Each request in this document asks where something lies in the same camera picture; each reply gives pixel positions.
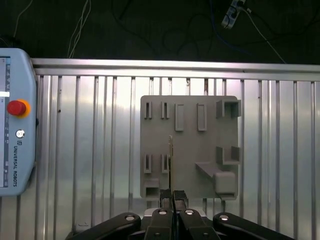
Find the red emergency stop button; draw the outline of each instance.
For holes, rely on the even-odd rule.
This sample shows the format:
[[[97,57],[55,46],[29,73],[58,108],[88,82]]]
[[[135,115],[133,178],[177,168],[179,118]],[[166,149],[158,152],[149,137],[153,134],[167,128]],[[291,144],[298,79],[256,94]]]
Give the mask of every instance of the red emergency stop button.
[[[27,106],[18,100],[10,101],[6,107],[9,114],[13,116],[22,116],[27,110]]]

